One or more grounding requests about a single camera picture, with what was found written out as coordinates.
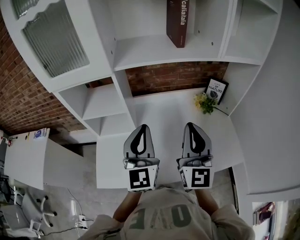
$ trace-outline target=beige shirt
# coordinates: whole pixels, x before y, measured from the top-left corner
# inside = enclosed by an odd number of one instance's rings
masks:
[[[254,240],[253,229],[233,205],[211,216],[179,190],[163,188],[143,193],[124,224],[99,215],[79,240]]]

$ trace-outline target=small framed sign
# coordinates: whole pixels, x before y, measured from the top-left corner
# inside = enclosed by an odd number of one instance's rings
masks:
[[[228,87],[227,82],[211,77],[204,92],[209,98],[215,98],[217,100],[217,104],[219,105],[220,102],[222,101],[222,98],[226,92],[227,87]]]

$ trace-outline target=power strip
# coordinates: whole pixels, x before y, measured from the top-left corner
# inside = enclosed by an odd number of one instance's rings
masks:
[[[79,215],[79,221],[77,222],[77,227],[80,227],[83,230],[88,230],[87,221],[83,221],[83,219],[86,219],[85,216],[84,215]]]

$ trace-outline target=floor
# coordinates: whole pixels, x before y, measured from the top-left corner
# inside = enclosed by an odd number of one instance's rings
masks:
[[[49,197],[49,205],[52,211],[58,213],[57,217],[51,218],[52,228],[45,225],[42,230],[45,234],[51,232],[59,232],[75,226],[77,216],[82,214],[86,219],[94,219],[99,214],[107,214],[112,216],[118,205],[122,202],[127,194],[127,189],[97,189],[96,188],[96,145],[87,145],[82,147],[82,154],[90,166],[89,184],[83,189],[72,189],[70,193],[78,200],[79,204],[74,200],[67,188],[45,186],[44,191],[31,189],[31,193],[35,198],[43,195]],[[181,188],[181,182],[173,183],[173,187]],[[226,204],[234,204],[233,190],[228,170],[216,172],[214,176],[213,187],[210,190],[213,197],[220,206]],[[84,230],[76,229],[51,234],[43,237],[45,240],[74,240],[78,238],[78,234],[82,236]]]

